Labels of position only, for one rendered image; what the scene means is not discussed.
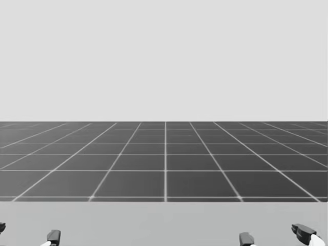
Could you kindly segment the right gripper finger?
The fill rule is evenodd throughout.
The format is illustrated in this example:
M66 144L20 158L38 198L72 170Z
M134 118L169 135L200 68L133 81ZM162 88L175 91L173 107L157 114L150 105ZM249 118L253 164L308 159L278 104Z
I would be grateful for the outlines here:
M243 232L239 234L239 243L240 246L253 246L255 244L255 240L250 233Z
M324 240L312 228L296 223L291 225L291 229L297 239L306 246L326 246Z

